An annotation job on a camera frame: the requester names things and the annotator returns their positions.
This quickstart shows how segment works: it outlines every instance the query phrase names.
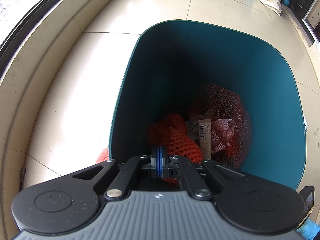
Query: plastic wrapper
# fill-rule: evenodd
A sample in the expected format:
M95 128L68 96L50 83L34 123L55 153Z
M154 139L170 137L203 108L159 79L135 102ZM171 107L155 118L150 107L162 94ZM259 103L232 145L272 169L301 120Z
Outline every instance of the plastic wrapper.
M225 140L228 142L231 140L235 133L236 123L232 119L219 119L212 122L212 126L218 129Z
M195 95L188 114L190 122L192 117L197 117L198 115L205 115L206 119L211 119L211 131L212 128L215 128L213 123L217 120L234 120L234 134L226 143L226 145L229 145L228 149L215 153L212 159L238 169L249 152L252 139L250 117L241 102L240 96L235 92L213 84L203 84ZM232 129L230 129L230 134L224 131L221 133L226 133L226 136L230 137Z
M204 115L190 115L190 129L193 133L199 133L199 120L211 119L212 110L207 111Z
M230 144L225 140L222 133L216 129L212 128L211 131L211 150L212 153L217 153L220 151L228 150Z
M199 144L205 159L211 158L211 119L198 120Z

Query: gray ribbed rubber pad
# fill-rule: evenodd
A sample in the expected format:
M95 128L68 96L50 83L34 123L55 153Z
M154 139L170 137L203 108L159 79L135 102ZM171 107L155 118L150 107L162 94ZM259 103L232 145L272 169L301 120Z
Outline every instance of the gray ribbed rubber pad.
M16 240L302 240L291 231L255 236L225 222L208 201L185 191L133 191L129 198L108 203L90 225L63 236L38 236L22 231Z

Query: blue gripper component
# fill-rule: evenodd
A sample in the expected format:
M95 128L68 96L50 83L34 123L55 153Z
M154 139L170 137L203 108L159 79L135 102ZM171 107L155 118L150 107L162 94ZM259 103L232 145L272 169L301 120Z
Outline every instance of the blue gripper component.
M157 178L162 178L162 147L157 147Z

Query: trash can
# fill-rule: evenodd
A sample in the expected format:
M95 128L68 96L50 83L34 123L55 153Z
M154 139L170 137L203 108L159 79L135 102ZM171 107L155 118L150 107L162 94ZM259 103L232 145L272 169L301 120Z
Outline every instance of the trash can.
M110 156L124 163L150 155L149 125L167 109L187 120L204 83L238 93L250 115L252 143L240 170L296 189L305 167L306 139L288 63L259 38L201 22L161 22L140 36L117 99Z

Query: tiled floor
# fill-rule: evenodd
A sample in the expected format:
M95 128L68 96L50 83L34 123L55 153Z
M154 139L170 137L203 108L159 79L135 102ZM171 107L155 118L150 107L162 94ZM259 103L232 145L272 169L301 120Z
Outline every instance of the tiled floor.
M307 164L299 188L316 186L320 208L320 88L307 51L286 14L258 0L111 0L69 52L38 115L24 187L95 163L108 146L122 77L139 35L155 23L188 19L222 25L273 45L292 68L308 121Z

